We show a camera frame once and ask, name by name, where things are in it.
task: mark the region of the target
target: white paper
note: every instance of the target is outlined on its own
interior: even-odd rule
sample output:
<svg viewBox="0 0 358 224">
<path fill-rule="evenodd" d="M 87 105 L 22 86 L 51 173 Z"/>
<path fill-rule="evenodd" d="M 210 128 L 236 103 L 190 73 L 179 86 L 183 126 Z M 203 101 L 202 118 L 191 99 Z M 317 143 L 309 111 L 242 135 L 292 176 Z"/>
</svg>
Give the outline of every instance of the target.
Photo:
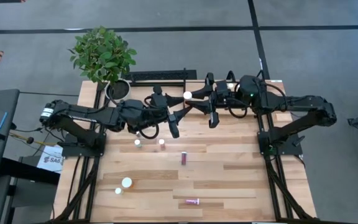
<svg viewBox="0 0 358 224">
<path fill-rule="evenodd" d="M 60 146 L 45 146 L 37 167 L 60 174 L 63 168 L 62 150 Z"/>
</svg>

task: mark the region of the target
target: green leaves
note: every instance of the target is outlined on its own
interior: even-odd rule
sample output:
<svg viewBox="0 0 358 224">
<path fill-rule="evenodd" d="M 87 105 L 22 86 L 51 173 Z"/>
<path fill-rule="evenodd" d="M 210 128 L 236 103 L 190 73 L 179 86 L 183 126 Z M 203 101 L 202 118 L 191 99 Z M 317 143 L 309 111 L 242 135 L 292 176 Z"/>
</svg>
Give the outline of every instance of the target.
<svg viewBox="0 0 358 224">
<path fill-rule="evenodd" d="M 105 68 L 111 68 L 111 67 L 113 67 L 113 66 L 117 66 L 118 64 L 117 63 L 115 63 L 115 62 L 108 62 L 108 63 L 106 63 L 105 64 Z"/>
<path fill-rule="evenodd" d="M 137 52 L 134 49 L 128 49 L 128 53 L 131 55 L 137 55 Z"/>
<path fill-rule="evenodd" d="M 116 35 L 113 30 L 98 27 L 83 36 L 76 36 L 76 45 L 68 49 L 72 55 L 73 68 L 81 70 L 82 77 L 92 82 L 109 81 L 114 83 L 120 73 L 128 73 L 132 59 L 137 52 L 128 47 L 128 42 Z"/>
<path fill-rule="evenodd" d="M 101 54 L 100 57 L 104 58 L 104 59 L 109 59 L 109 58 L 111 58 L 111 55 L 112 55 L 111 52 L 105 52 L 105 53 Z"/>
</svg>

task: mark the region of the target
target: wooden tabletop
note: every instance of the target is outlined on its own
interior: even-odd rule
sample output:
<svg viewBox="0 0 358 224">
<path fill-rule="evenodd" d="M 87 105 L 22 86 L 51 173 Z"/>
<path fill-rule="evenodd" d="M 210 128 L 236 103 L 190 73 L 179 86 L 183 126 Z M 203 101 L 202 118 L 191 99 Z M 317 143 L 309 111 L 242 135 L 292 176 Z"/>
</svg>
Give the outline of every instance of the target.
<svg viewBox="0 0 358 224">
<path fill-rule="evenodd" d="M 284 89 L 281 81 L 267 82 Z M 187 82 L 186 90 L 197 90 L 203 85 L 203 80 Z M 171 96 L 183 95 L 182 87 L 162 88 Z M 151 87 L 131 88 L 133 99 L 143 100 L 151 93 Z M 83 82 L 78 104 L 92 107 L 95 94 L 96 84 Z M 178 105 L 170 110 L 182 108 L 183 105 Z M 141 148 L 134 146 L 137 137 L 126 129 L 120 133 L 107 131 L 108 142 L 100 161 L 91 222 L 274 221 L 265 162 L 259 154 L 257 120 L 251 111 L 244 119 L 234 118 L 224 110 L 218 113 L 220 124 L 209 129 L 209 116 L 192 109 L 180 121 L 179 138 L 173 139 L 168 125 L 163 123 L 157 139 L 140 138 Z M 274 113 L 273 120 L 276 126 L 283 126 L 291 121 L 291 116 Z M 89 127 L 89 123 L 78 123 Z M 154 129 L 145 133 L 153 135 Z M 165 149 L 157 144 L 159 139 L 165 140 Z M 188 153 L 185 166 L 181 165 L 183 151 Z M 282 160 L 289 191 L 306 212 L 315 216 L 305 168 L 294 156 L 282 156 Z M 67 204 L 75 162 L 76 158 L 64 162 L 54 203 L 56 214 Z M 82 161 L 72 196 L 78 186 L 81 165 Z M 132 178 L 134 186 L 116 195 L 114 189 L 120 187 L 124 177 Z M 282 195 L 278 189 L 277 192 L 285 217 Z M 83 197 L 80 217 L 85 214 L 87 195 L 86 192 Z M 185 203 L 186 199 L 195 198 L 200 199 L 199 205 Z"/>
</svg>

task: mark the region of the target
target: plant pot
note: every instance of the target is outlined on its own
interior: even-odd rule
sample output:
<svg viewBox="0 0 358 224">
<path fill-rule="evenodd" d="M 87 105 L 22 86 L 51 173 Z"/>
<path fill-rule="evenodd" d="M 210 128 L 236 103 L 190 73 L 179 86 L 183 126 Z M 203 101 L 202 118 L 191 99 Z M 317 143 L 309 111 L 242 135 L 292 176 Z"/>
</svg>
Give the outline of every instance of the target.
<svg viewBox="0 0 358 224">
<path fill-rule="evenodd" d="M 104 88 L 104 93 L 107 98 L 112 97 L 115 101 L 126 100 L 131 94 L 131 85 L 126 80 L 118 79 L 113 86 L 108 83 Z"/>
</svg>

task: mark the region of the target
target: concrete floor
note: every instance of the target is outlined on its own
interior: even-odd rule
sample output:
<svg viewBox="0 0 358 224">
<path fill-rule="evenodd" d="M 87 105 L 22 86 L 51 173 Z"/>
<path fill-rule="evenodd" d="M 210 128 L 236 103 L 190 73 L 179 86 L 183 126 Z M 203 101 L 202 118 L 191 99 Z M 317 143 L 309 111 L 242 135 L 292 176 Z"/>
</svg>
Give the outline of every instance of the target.
<svg viewBox="0 0 358 224">
<path fill-rule="evenodd" d="M 256 0 L 260 26 L 358 25 L 358 0 Z M 28 0 L 0 4 L 0 29 L 64 29 L 161 26 L 250 26 L 241 0 Z M 133 71 L 197 69 L 225 78 L 259 70 L 252 31 L 121 33 L 138 51 Z M 288 95 L 321 95 L 334 104 L 338 122 L 305 131 L 306 171 L 318 216 L 358 223 L 358 30 L 262 31 L 271 79 L 282 79 Z M 0 89 L 76 95 L 82 79 L 66 50 L 75 34 L 0 34 Z M 43 105 L 76 97 L 21 95 L 15 123 L 39 126 Z M 45 135 L 35 134 L 43 139 Z M 34 149 L 9 140 L 6 156 L 17 159 Z M 50 207 L 29 208 L 32 222 L 45 221 Z M 29 223 L 18 212 L 15 223 Z"/>
</svg>

